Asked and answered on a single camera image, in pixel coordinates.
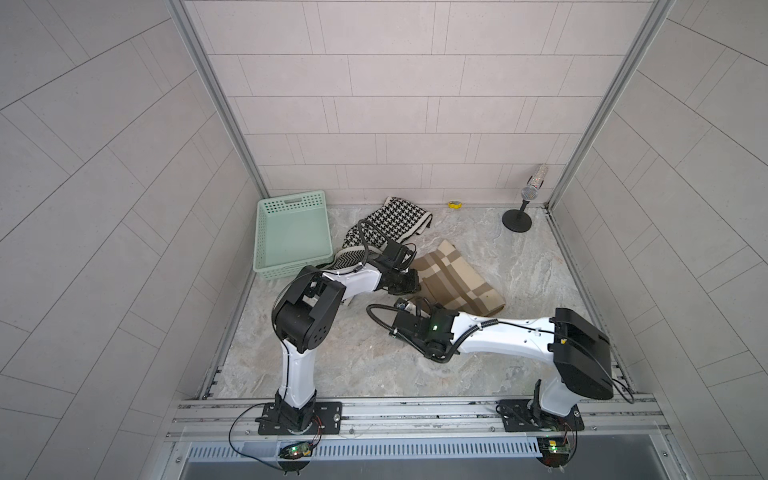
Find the beige plaid scarf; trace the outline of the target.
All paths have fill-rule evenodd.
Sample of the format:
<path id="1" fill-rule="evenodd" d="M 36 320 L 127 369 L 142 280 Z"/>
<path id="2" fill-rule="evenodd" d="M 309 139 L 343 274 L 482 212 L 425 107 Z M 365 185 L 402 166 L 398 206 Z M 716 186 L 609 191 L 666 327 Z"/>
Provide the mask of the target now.
<path id="1" fill-rule="evenodd" d="M 412 267 L 418 272 L 420 294 L 431 304 L 481 317 L 496 315 L 506 306 L 504 297 L 447 240 Z"/>

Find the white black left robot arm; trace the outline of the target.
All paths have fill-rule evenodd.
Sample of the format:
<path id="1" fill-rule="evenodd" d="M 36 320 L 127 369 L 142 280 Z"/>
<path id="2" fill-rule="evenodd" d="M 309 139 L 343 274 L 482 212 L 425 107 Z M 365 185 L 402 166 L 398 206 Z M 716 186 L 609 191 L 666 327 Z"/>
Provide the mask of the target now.
<path id="1" fill-rule="evenodd" d="M 303 268 L 284 288 L 271 313 L 271 325 L 283 352 L 282 383 L 275 395 L 277 423 L 291 433 L 312 424 L 316 405 L 315 349 L 329 334 L 340 305 L 357 295 L 384 290 L 393 295 L 420 289 L 411 267 L 416 255 L 405 240 L 431 223 L 422 215 L 402 233 L 388 234 L 368 219 L 355 229 L 362 244 L 359 263 L 342 270 Z"/>

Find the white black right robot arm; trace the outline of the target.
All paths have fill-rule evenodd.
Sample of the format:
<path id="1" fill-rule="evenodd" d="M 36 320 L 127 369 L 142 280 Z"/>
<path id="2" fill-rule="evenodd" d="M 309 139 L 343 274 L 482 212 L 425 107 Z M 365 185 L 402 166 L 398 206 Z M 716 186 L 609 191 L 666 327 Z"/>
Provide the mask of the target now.
<path id="1" fill-rule="evenodd" d="M 626 386 L 610 372 L 607 335 L 569 308 L 528 320 L 486 318 L 442 307 L 426 316 L 411 302 L 370 304 L 366 313 L 390 336 L 435 363 L 446 364 L 462 354 L 493 353 L 552 365 L 555 374 L 537 381 L 525 406 L 497 404 L 497 413 L 520 427 L 576 432 L 580 401 L 611 400 L 617 386 Z"/>

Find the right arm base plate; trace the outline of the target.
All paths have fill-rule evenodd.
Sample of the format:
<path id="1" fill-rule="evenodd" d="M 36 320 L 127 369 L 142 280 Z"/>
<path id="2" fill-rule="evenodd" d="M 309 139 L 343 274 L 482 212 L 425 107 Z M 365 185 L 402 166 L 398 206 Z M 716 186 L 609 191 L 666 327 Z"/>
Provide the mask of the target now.
<path id="1" fill-rule="evenodd" d="M 574 405 L 566 417 L 559 417 L 544 411 L 535 417 L 528 407 L 529 400 L 500 400 L 495 407 L 501 417 L 504 430 L 512 432 L 566 432 L 583 431 L 585 425 L 581 412 Z"/>

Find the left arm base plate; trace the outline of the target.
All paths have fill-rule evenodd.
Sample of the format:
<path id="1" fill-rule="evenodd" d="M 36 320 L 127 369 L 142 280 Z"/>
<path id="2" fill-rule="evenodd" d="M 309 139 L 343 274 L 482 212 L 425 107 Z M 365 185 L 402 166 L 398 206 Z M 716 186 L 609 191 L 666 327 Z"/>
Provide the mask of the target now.
<path id="1" fill-rule="evenodd" d="M 259 417 L 258 434 L 262 436 L 317 433 L 335 435 L 340 432 L 342 413 L 342 402 L 311 401 L 301 409 L 294 408 L 283 401 L 269 403 Z"/>

